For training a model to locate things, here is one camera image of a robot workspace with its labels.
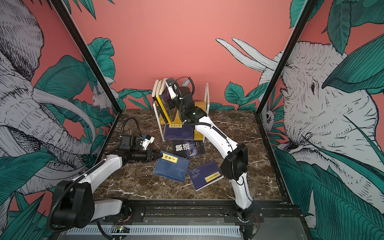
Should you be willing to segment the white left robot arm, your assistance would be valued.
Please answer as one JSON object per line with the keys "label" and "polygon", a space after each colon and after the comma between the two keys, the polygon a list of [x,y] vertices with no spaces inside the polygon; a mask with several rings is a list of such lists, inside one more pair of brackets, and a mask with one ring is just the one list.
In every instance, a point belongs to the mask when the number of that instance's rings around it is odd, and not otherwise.
{"label": "white left robot arm", "polygon": [[123,201],[95,200],[93,194],[101,183],[127,163],[147,163],[160,157],[159,152],[150,148],[154,140],[150,135],[123,136],[120,146],[108,152],[94,167],[71,181],[60,182],[54,191],[47,229],[55,233],[84,228],[104,217],[127,213]]}

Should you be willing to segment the dark wolf eye book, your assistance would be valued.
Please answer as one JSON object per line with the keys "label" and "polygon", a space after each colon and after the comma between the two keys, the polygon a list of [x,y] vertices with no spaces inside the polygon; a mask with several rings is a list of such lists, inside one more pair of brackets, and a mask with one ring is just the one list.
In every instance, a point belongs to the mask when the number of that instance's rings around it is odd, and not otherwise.
{"label": "dark wolf eye book", "polygon": [[195,140],[173,140],[173,154],[183,157],[191,158],[206,153],[205,147],[202,141]]}

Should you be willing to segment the yellow cartoon cover book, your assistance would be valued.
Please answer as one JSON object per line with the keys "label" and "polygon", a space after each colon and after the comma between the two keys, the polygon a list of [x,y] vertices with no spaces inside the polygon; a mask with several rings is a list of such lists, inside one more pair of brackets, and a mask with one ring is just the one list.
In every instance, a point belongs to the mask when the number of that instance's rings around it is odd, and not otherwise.
{"label": "yellow cartoon cover book", "polygon": [[166,87],[166,82],[164,80],[159,81],[158,89],[157,89],[157,97],[159,98],[159,102],[162,105],[163,111],[167,115],[167,119],[169,121],[168,124],[172,123],[172,115],[171,111],[169,109],[169,106],[167,104],[167,87]]}

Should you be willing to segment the black book with gold title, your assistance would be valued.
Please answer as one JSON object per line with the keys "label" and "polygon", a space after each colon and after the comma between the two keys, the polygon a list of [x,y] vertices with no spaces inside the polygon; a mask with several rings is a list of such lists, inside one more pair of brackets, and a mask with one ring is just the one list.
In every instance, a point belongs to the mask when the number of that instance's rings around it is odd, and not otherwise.
{"label": "black book with gold title", "polygon": [[158,108],[158,110],[160,111],[160,114],[161,116],[163,117],[163,120],[166,124],[169,123],[168,119],[167,119],[167,115],[165,114],[165,112],[163,111],[163,108],[162,108],[162,105],[160,104],[159,102],[159,98],[157,97],[157,89],[158,89],[158,85],[159,85],[159,81],[160,80],[155,80],[155,84],[154,84],[154,88],[153,88],[153,91],[152,91],[152,98],[153,98],[153,102],[155,103],[156,107]]}

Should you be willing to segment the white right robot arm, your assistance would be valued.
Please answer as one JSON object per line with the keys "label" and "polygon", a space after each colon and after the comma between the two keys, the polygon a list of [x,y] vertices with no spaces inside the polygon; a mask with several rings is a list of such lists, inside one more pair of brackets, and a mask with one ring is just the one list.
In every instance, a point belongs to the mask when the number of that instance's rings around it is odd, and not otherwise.
{"label": "white right robot arm", "polygon": [[168,92],[170,102],[178,109],[182,123],[203,134],[221,154],[223,162],[220,169],[234,189],[238,218],[242,222],[248,222],[253,217],[255,206],[247,181],[247,146],[238,144],[221,131],[208,114],[195,105],[189,88],[180,88],[174,83],[173,86],[168,86]]}

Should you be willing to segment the purple portrait cover book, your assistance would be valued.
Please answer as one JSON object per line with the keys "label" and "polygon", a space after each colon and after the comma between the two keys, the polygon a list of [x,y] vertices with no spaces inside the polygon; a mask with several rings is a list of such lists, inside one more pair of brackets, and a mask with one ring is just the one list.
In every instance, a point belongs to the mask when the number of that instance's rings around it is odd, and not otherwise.
{"label": "purple portrait cover book", "polygon": [[163,79],[162,81],[159,97],[167,113],[168,122],[171,124],[172,122],[175,121],[177,108],[172,102],[172,99],[168,90],[167,78]]}

